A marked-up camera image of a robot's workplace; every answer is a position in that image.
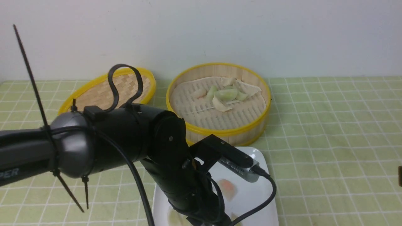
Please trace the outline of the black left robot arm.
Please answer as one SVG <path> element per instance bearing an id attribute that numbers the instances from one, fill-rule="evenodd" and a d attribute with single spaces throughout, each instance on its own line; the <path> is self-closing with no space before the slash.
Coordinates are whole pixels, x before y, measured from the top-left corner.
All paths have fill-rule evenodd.
<path id="1" fill-rule="evenodd" d="M 1 131 L 1 186 L 46 172 L 88 181 L 88 176 L 127 165 L 137 184 L 150 226 L 155 225 L 140 161 L 170 205 L 194 226 L 228 226 L 222 192 L 209 169 L 228 143 L 209 135 L 189 146 L 185 121 L 175 113 L 141 104 L 110 112 L 96 106 L 57 116 L 51 125 Z"/>

